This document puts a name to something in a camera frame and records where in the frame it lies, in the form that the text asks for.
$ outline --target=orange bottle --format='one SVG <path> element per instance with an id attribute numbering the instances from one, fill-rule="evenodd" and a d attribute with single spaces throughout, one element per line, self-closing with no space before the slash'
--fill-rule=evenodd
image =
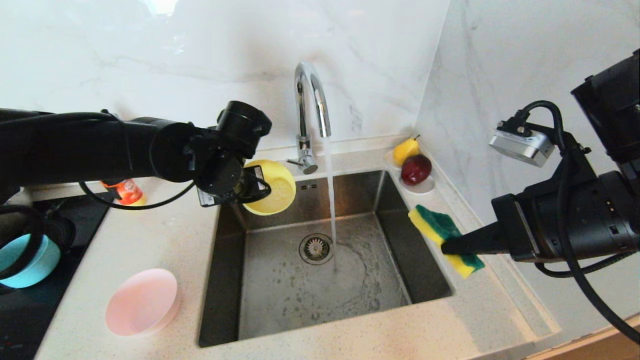
<path id="1" fill-rule="evenodd" d="M 147 203 L 147 197 L 133 179 L 102 180 L 101 183 L 122 205 L 142 206 Z"/>

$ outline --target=pear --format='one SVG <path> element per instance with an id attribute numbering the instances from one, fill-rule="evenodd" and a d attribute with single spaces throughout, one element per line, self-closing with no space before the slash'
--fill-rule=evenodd
<path id="1" fill-rule="evenodd" d="M 409 156 L 418 155 L 418 153 L 420 152 L 420 147 L 418 145 L 417 139 L 419 137 L 420 135 L 416 136 L 415 138 L 409 138 L 400 145 L 394 147 L 394 161 L 396 165 L 401 167 L 404 161 Z"/>

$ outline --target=pink bowl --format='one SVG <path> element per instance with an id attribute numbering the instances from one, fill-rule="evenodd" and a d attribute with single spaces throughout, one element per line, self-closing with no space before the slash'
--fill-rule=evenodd
<path id="1" fill-rule="evenodd" d="M 167 326 L 179 307 L 175 276 L 165 269 L 149 269 L 116 290 L 107 305 L 106 323 L 118 336 L 147 336 Z"/>

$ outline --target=black cable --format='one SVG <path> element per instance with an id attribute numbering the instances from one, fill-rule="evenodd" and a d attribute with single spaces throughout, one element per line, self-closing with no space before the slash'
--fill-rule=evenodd
<path id="1" fill-rule="evenodd" d="M 628 258 L 629 256 L 635 254 L 634 252 L 625 252 L 622 254 L 616 254 L 613 256 L 610 256 L 604 260 L 598 261 L 595 264 L 591 264 L 587 267 L 584 268 L 580 268 L 582 270 L 583 273 L 585 274 L 589 274 L 592 273 L 594 271 L 598 271 L 600 269 L 603 269 L 609 265 L 613 265 L 617 262 L 619 262 L 622 259 Z M 557 277 L 559 279 L 562 278 L 567 278 L 567 277 L 573 277 L 573 273 L 571 273 L 570 271 L 553 271 L 553 270 L 549 270 L 548 268 L 545 268 L 545 264 L 544 263 L 536 263 L 536 268 L 538 268 L 538 270 L 540 270 L 540 272 L 542 272 L 543 274 L 547 275 L 547 276 L 551 276 L 551 277 Z"/>
<path id="2" fill-rule="evenodd" d="M 564 126 L 562 121 L 562 113 L 556 104 L 546 101 L 546 100 L 538 100 L 530 103 L 525 106 L 522 111 L 529 113 L 531 110 L 535 108 L 546 108 L 551 111 L 551 116 L 554 119 L 554 129 L 556 130 L 556 137 L 558 142 L 558 148 L 560 149 L 560 154 L 564 154 L 567 150 L 566 144 L 564 142 Z"/>
<path id="3" fill-rule="evenodd" d="M 79 184 L 80 184 L 80 188 L 84 191 L 84 193 L 89 195 L 93 200 L 96 200 L 97 202 L 99 202 L 99 203 L 101 203 L 103 205 L 109 206 L 110 208 L 120 209 L 120 210 L 149 210 L 149 209 L 159 208 L 162 205 L 167 205 L 168 203 L 170 203 L 170 202 L 172 202 L 174 200 L 177 200 L 179 197 L 181 197 L 184 194 L 188 193 L 188 191 L 191 190 L 191 188 L 196 185 L 195 183 L 191 183 L 183 191 L 179 192 L 176 196 L 171 197 L 169 199 L 166 199 L 164 201 L 158 202 L 156 204 L 144 205 L 144 206 L 126 206 L 126 205 L 113 204 L 112 202 L 108 202 L 108 201 L 102 200 L 100 197 L 98 197 L 98 195 L 95 195 L 89 189 L 89 187 L 86 185 L 86 183 L 84 181 L 81 181 Z"/>
<path id="4" fill-rule="evenodd" d="M 578 286 L 587 297 L 587 299 L 591 302 L 591 304 L 609 323 L 611 323 L 611 325 L 613 325 L 631 341 L 640 345 L 640 332 L 637 332 L 633 327 L 622 320 L 613 310 L 611 310 L 611 308 L 600 298 L 600 296 L 598 296 L 598 293 L 596 293 L 589 281 L 587 281 L 584 272 L 582 272 L 582 269 L 580 269 L 578 260 L 575 258 L 573 247 L 571 245 L 571 242 L 569 241 L 569 234 L 565 221 L 566 219 L 564 218 L 569 198 L 569 177 L 571 162 L 572 159 L 570 152 L 565 152 L 562 157 L 563 171 L 560 178 L 557 200 L 557 226 L 564 258 L 569 265 L 569 270 L 573 274 L 575 282 L 577 282 Z"/>
<path id="5" fill-rule="evenodd" d="M 66 121 L 85 121 L 85 120 L 113 120 L 118 118 L 110 113 L 62 113 L 62 114 L 46 114 L 34 117 L 26 117 L 21 119 L 5 120 L 0 122 L 0 129 L 11 125 L 33 125 L 42 122 L 66 122 Z"/>

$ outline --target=kitchen sink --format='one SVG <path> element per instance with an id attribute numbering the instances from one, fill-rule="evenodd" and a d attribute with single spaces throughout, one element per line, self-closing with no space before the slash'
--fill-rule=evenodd
<path id="1" fill-rule="evenodd" d="M 298 181 L 268 217 L 220 208 L 199 345 L 208 347 L 439 299 L 445 277 L 386 171 Z"/>

